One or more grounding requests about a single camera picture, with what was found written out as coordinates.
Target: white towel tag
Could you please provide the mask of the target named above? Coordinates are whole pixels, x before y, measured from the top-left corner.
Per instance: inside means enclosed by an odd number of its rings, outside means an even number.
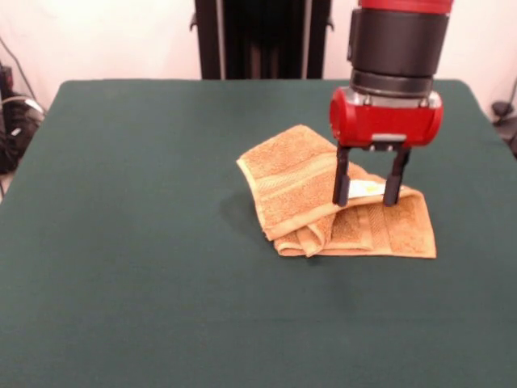
[[[382,196],[385,193],[385,184],[371,180],[352,180],[348,190],[348,198],[362,198],[365,196]]]

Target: black metal stand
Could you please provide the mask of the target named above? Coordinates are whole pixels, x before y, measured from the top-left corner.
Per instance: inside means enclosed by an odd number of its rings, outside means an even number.
[[[331,3],[195,0],[202,78],[322,78]]]

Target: folded towel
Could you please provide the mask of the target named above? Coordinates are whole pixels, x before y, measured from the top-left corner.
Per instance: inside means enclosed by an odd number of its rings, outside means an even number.
[[[351,197],[346,207],[339,207],[332,203],[336,162],[336,146],[304,125],[272,137],[237,160],[263,232],[280,255],[436,257],[421,192],[403,186],[393,207],[382,204],[381,193]],[[353,162],[348,175],[352,185],[385,183]]]

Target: table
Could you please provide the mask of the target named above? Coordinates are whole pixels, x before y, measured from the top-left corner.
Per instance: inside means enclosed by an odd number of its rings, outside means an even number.
[[[436,83],[405,177],[437,260],[263,237],[235,160],[295,124],[330,139],[346,84],[64,84],[0,206],[0,386],[514,387],[517,165],[465,84]]]

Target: white wall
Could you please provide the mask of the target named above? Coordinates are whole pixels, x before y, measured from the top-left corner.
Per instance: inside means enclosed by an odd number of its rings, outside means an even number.
[[[350,74],[355,4],[334,0],[325,78]],[[0,0],[0,10],[0,35],[46,106],[67,79],[200,78],[196,30],[188,31],[194,0]],[[438,77],[466,81],[485,112],[517,76],[516,15],[515,0],[456,0],[452,12]],[[1,48],[0,58],[12,64]]]

